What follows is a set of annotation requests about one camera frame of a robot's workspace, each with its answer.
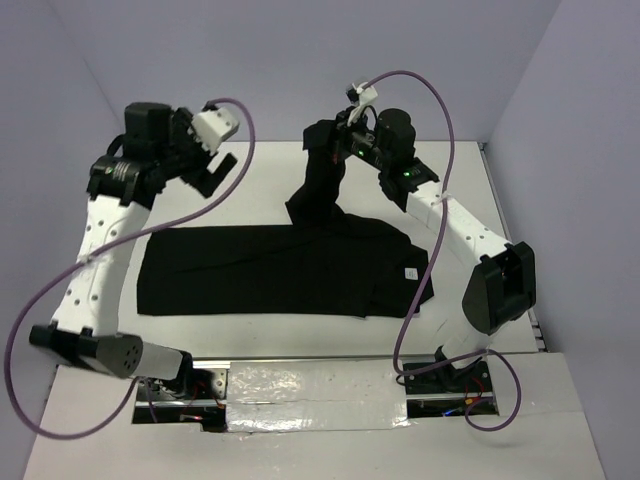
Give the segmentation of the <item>black long sleeve shirt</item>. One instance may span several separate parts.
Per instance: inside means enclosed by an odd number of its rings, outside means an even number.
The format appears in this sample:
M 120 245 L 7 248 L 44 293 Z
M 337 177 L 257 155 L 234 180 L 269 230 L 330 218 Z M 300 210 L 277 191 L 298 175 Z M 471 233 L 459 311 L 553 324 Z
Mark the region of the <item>black long sleeve shirt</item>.
M 305 180 L 286 202 L 287 225 L 172 228 L 150 236 L 137 279 L 146 316 L 304 314 L 402 318 L 434 296 L 420 276 L 426 250 L 337 203 L 346 166 L 333 126 L 303 131 Z

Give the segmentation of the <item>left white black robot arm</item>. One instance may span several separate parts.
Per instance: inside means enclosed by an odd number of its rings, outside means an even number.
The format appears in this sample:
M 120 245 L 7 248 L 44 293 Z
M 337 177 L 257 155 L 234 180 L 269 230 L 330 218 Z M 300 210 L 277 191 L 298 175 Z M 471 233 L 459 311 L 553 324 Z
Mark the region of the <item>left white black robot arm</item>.
M 120 299 L 134 237 L 155 198 L 174 178 L 211 197 L 237 160 L 228 154 L 215 171 L 208 166 L 239 122 L 217 105 L 192 114 L 152 102 L 128 105 L 124 120 L 124 132 L 90 169 L 79 267 L 52 319 L 33 326 L 29 342 L 73 366 L 123 379 L 146 377 L 171 397 L 184 398 L 196 385 L 192 356 L 121 332 Z

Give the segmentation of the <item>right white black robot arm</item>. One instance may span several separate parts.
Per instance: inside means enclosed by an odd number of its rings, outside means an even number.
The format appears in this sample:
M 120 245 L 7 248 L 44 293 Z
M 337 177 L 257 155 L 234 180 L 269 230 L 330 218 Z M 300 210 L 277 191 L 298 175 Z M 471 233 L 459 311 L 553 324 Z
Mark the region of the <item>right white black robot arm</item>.
M 353 155 L 374 167 L 385 196 L 437 236 L 469 273 L 461 310 L 435 354 L 435 380 L 456 391 L 496 334 L 536 303 L 533 249 L 493 232 L 446 190 L 438 175 L 416 155 L 416 132 L 401 109 L 382 111 L 373 127 L 363 110 L 349 107 L 335 117 L 336 159 Z

